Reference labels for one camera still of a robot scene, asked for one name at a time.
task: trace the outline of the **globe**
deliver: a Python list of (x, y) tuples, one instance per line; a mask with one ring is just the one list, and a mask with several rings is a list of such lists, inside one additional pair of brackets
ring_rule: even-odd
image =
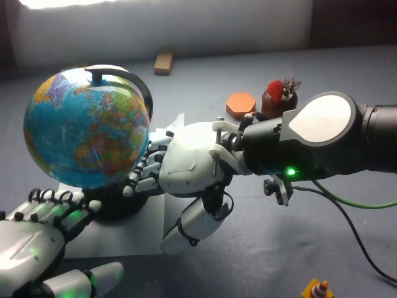
[(95, 188), (123, 179), (149, 143), (145, 103), (128, 81), (75, 68), (46, 80), (25, 112), (34, 162), (61, 183)]

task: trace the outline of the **globe stand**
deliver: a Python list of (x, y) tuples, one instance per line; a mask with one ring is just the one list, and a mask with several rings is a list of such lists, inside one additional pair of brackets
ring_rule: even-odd
[(128, 177), (125, 179), (99, 188), (82, 189), (84, 197), (91, 200), (101, 201), (102, 207), (98, 212), (99, 220), (120, 220), (137, 213), (148, 200), (148, 196), (134, 195), (124, 197), (123, 190), (127, 186)]

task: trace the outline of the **blue globe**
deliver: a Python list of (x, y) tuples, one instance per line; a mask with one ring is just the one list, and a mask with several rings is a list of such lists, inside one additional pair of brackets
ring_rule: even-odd
[(24, 118), (30, 155), (49, 176), (70, 186), (101, 187), (124, 178), (149, 143), (145, 103), (122, 78), (91, 84), (84, 68), (46, 80)]

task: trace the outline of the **traffic cone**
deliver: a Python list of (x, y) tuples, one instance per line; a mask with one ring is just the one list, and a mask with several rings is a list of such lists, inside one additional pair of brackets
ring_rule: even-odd
[(327, 296), (328, 282), (323, 281), (311, 288), (310, 297), (311, 298), (324, 298)]

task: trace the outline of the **orange hexagonal block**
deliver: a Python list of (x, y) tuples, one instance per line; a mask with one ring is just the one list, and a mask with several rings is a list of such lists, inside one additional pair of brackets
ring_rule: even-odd
[(233, 118), (242, 120), (244, 115), (255, 111), (256, 100), (247, 92), (233, 93), (226, 102), (226, 110)]

